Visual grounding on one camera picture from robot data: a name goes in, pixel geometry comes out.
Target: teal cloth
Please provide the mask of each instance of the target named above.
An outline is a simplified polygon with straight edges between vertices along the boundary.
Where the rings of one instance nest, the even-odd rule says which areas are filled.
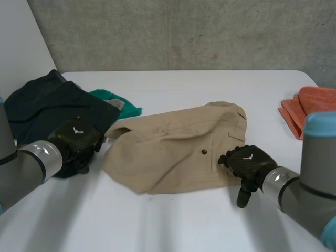
[[[96,89],[94,91],[89,92],[90,94],[94,95],[95,97],[98,97],[102,100],[112,100],[112,99],[119,99],[123,102],[125,102],[124,107],[120,111],[120,115],[118,119],[124,119],[128,117],[137,117],[141,115],[142,113],[142,108],[137,108],[135,107],[132,103],[130,103],[128,100],[126,100],[123,97],[117,96],[114,93],[111,93],[108,90],[104,89]]]

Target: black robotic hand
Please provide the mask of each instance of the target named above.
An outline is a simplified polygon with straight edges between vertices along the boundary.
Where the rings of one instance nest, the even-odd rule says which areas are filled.
[[[254,145],[228,151],[226,155],[220,156],[218,164],[225,165],[235,176],[242,179],[237,199],[237,206],[240,208],[247,205],[252,192],[258,188],[263,189],[264,178],[278,166],[269,155]]]
[[[79,118],[59,126],[48,137],[63,158],[63,166],[54,176],[65,179],[78,173],[88,173],[88,164],[95,152],[99,151],[103,138],[93,126]]]

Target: concrete wall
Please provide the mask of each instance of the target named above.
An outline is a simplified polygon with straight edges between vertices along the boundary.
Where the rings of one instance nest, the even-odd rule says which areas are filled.
[[[61,72],[295,69],[336,87],[336,1],[28,2]]]

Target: khaki trousers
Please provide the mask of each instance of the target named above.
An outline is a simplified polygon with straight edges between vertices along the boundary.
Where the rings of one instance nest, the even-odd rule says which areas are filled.
[[[217,164],[244,146],[244,110],[228,102],[118,121],[106,136],[117,139],[103,169],[136,193],[182,193],[239,185]]]

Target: white table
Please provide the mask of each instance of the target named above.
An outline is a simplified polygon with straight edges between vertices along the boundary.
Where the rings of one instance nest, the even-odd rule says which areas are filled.
[[[107,89],[143,114],[234,102],[244,108],[246,143],[300,169],[302,142],[278,112],[280,101],[315,83],[299,71],[69,72],[84,90]],[[261,193],[236,207],[239,187],[136,195],[100,169],[51,179],[0,218],[0,251],[327,251]]]

